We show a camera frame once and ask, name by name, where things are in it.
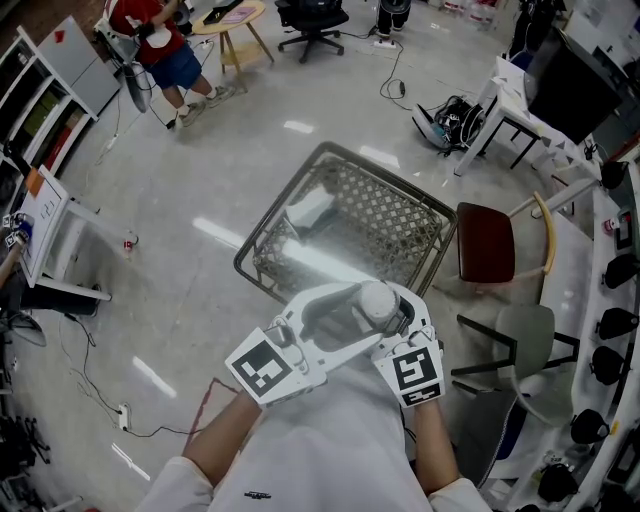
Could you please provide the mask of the round wooden table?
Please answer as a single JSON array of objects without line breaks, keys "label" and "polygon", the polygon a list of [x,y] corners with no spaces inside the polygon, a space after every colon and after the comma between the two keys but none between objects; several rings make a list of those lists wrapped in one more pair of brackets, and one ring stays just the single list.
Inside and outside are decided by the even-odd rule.
[{"label": "round wooden table", "polygon": [[[244,86],[242,65],[266,56],[271,63],[274,57],[263,39],[254,27],[254,22],[261,17],[266,10],[266,4],[262,0],[242,0],[232,10],[219,16],[216,22],[206,22],[213,13],[203,15],[193,25],[196,35],[213,37],[218,39],[219,62],[222,74],[228,69],[234,68],[236,78]],[[235,44],[231,38],[231,32],[240,28],[246,28],[253,40]]]}]

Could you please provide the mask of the white-capped small bottle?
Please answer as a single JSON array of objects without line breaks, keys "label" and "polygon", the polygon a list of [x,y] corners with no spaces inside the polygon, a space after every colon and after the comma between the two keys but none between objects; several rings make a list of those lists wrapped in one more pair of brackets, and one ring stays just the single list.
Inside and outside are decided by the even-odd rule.
[{"label": "white-capped small bottle", "polygon": [[365,281],[352,300],[384,331],[398,310],[398,296],[382,281]]}]

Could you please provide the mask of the grey round base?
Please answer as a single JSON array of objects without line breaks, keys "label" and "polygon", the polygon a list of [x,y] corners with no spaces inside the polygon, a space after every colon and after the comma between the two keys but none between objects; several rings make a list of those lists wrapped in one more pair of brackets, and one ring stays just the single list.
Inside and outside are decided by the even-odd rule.
[{"label": "grey round base", "polygon": [[21,311],[0,310],[0,335],[7,343],[24,341],[38,347],[46,346],[46,337],[40,325]]}]

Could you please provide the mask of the grey cloth checkered trim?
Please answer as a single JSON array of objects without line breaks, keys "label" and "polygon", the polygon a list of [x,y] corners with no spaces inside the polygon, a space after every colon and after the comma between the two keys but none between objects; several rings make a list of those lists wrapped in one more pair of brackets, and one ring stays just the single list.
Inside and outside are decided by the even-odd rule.
[{"label": "grey cloth checkered trim", "polygon": [[478,393],[464,410],[456,444],[461,475],[481,488],[495,462],[510,456],[526,417],[513,391]]}]

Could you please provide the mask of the metal lattice glass table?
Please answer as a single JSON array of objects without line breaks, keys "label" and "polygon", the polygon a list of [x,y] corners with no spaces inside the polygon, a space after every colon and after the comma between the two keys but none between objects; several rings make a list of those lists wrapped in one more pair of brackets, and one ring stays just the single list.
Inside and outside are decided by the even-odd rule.
[{"label": "metal lattice glass table", "polygon": [[[323,185],[333,208],[305,236],[285,208]],[[419,296],[431,285],[457,226],[454,210],[334,142],[319,144],[234,257],[235,270],[273,299],[333,282],[384,280]]]}]

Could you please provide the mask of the pack of water bottles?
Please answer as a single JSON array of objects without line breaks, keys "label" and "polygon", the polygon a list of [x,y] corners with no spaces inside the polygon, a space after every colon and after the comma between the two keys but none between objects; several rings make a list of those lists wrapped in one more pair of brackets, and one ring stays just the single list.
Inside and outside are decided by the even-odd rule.
[{"label": "pack of water bottles", "polygon": [[440,8],[455,15],[462,16],[466,21],[489,25],[496,14],[499,0],[440,0]]}]

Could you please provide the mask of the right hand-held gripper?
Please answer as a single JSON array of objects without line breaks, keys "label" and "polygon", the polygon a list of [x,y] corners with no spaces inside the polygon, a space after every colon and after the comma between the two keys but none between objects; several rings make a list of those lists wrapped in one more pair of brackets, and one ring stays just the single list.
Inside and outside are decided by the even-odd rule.
[{"label": "right hand-held gripper", "polygon": [[[397,333],[385,338],[372,352],[372,363],[402,408],[412,408],[445,393],[440,347],[424,300],[396,283],[388,286],[398,296],[398,310],[391,326]],[[380,332],[379,326],[357,305],[351,306],[355,324],[363,334]]]}]

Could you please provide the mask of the black folded stands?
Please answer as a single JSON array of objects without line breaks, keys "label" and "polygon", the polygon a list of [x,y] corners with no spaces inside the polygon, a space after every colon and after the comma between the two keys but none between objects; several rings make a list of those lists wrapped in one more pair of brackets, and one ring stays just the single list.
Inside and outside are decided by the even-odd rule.
[{"label": "black folded stands", "polygon": [[51,463],[50,446],[42,440],[35,418],[0,416],[0,449],[19,466],[34,466],[36,457]]}]

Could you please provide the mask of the black office chair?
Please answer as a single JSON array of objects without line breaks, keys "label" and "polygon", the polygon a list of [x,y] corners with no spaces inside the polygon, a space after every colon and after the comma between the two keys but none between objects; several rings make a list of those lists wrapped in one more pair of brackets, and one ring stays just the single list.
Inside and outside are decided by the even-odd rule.
[{"label": "black office chair", "polygon": [[348,13],[342,7],[342,0],[275,0],[281,25],[299,32],[298,37],[282,41],[277,45],[279,52],[297,43],[305,43],[299,62],[307,62],[310,50],[316,44],[331,46],[337,55],[344,54],[344,47],[335,42],[341,36],[338,27],[349,21]]}]

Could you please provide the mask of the dark green tissue box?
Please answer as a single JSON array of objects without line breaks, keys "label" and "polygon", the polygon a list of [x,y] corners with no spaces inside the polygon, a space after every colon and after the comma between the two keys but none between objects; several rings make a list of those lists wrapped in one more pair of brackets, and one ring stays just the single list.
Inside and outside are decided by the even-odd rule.
[{"label": "dark green tissue box", "polygon": [[333,208],[334,201],[335,195],[330,194],[323,185],[319,185],[297,203],[285,208],[286,220],[297,236],[305,236],[320,218]]}]

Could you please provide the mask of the person's white garment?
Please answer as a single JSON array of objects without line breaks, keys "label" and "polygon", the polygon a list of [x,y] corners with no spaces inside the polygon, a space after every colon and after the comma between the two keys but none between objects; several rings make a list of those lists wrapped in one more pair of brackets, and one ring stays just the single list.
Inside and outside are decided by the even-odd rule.
[{"label": "person's white garment", "polygon": [[183,453],[135,512],[491,512],[460,477],[427,496],[384,381],[342,367],[313,392],[262,410],[213,487]]}]

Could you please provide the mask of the black standing fan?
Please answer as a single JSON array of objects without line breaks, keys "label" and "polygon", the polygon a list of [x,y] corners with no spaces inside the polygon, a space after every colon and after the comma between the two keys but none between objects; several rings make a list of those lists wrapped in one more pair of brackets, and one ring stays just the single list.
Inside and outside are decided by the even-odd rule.
[{"label": "black standing fan", "polygon": [[139,63],[132,62],[130,64],[124,63],[122,72],[134,106],[140,113],[145,113],[149,108],[152,96],[146,70]]}]

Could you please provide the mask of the person's left forearm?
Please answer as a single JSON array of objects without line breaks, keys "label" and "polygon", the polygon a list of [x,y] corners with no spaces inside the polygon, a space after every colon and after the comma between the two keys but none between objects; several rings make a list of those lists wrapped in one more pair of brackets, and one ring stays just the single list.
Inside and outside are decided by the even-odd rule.
[{"label": "person's left forearm", "polygon": [[236,454],[262,411],[244,391],[240,392],[183,451],[213,487],[229,471]]}]

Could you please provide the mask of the person's right forearm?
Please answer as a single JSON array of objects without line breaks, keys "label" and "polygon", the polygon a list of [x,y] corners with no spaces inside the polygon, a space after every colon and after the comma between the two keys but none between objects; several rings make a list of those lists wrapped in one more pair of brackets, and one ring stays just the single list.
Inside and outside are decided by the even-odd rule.
[{"label": "person's right forearm", "polygon": [[454,450],[436,400],[414,408],[415,469],[417,480],[429,496],[459,477]]}]

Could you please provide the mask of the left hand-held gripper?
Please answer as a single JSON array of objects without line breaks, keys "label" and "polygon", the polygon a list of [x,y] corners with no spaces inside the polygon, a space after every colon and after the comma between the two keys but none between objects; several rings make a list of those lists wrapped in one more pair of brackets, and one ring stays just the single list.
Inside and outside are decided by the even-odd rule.
[{"label": "left hand-held gripper", "polygon": [[319,318],[347,303],[357,283],[329,283],[298,293],[269,327],[254,329],[225,365],[261,408],[297,398],[326,385],[328,376],[384,339],[374,334],[335,351],[313,340]]}]

